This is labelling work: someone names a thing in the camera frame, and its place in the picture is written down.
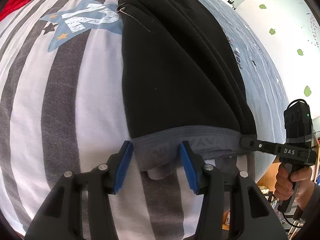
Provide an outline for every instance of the light blue fabric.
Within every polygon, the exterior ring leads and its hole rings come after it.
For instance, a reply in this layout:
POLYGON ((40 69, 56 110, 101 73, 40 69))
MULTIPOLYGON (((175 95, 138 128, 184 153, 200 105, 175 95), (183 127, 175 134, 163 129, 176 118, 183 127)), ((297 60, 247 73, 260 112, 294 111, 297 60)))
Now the light blue fabric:
MULTIPOLYGON (((247 103, 253 113, 259 140, 284 143, 283 111, 288 98, 268 52, 250 26, 221 0, 199 0, 217 19, 234 51, 245 84, 247 103)), ((255 153, 256 180, 274 160, 255 153)))

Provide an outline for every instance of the green apple decal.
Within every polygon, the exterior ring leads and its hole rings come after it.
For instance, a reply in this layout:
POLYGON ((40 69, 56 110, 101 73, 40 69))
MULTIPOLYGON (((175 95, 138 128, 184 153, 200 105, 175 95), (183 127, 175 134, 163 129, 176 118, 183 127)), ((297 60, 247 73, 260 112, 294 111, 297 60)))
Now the green apple decal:
POLYGON ((308 97, 308 96, 311 95, 310 87, 306 86, 306 88, 304 89, 304 95, 305 95, 306 97, 308 97))
POLYGON ((303 51, 301 49, 298 49, 297 52, 298 52, 298 55, 303 56, 303 51))

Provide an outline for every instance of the blue rubber tip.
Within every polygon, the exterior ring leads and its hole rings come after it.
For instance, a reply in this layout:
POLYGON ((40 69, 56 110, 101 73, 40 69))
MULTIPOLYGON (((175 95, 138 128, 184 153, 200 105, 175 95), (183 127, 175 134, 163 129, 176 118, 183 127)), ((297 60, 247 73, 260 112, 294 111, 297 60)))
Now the blue rubber tip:
POLYGON ((131 161, 132 157, 132 150, 133 146, 132 143, 129 142, 124 154, 122 156, 122 159, 120 161, 118 170, 116 172, 116 179, 115 179, 115 186, 114 186, 114 192, 117 194, 119 190, 121 190, 125 175, 127 174, 127 170, 131 161))
POLYGON ((191 190, 193 190, 193 192, 195 194, 197 194, 198 191, 199 191, 199 186, 198 186, 198 183, 197 183, 196 171, 193 168, 192 162, 190 160, 188 152, 187 152, 185 146, 183 145, 183 143, 180 143, 180 158, 181 158, 181 161, 182 161, 182 165, 183 165, 184 171, 185 171, 186 176, 187 176, 189 187, 190 187, 191 190))

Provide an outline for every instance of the gray sleeve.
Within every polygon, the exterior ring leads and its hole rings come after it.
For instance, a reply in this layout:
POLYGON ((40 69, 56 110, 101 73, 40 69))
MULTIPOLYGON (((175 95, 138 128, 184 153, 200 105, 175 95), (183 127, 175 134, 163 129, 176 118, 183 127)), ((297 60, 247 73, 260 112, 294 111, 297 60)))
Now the gray sleeve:
POLYGON ((297 210, 294 214, 294 217, 295 216, 300 217, 298 214, 302 213, 300 220, 307 221, 308 218, 312 215, 313 211, 315 210, 315 207, 318 204, 319 199, 320 199, 320 186, 315 184, 315 189, 313 191, 313 194, 312 194, 307 206, 305 207, 304 211, 302 212, 301 209, 299 207, 297 207, 297 210))

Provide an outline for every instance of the metal screw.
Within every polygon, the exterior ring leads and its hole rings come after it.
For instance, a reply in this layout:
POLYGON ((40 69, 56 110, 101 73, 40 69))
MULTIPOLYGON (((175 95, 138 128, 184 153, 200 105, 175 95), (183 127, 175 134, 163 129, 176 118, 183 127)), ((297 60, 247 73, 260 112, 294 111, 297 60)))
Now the metal screw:
POLYGON ((204 169, 205 169, 206 171, 212 171, 212 170, 213 170, 213 165, 211 165, 211 164, 206 164, 206 165, 204 166, 204 169))
POLYGON ((106 165, 106 164, 99 165, 99 170, 101 170, 101 171, 105 171, 107 168, 108 168, 108 165, 106 165))
POLYGON ((246 178, 246 177, 248 177, 248 173, 246 171, 241 171, 240 176, 243 178, 246 178))
POLYGON ((64 173, 64 176, 66 177, 66 178, 69 178, 69 177, 71 177, 72 176, 72 171, 66 171, 65 173, 64 173))

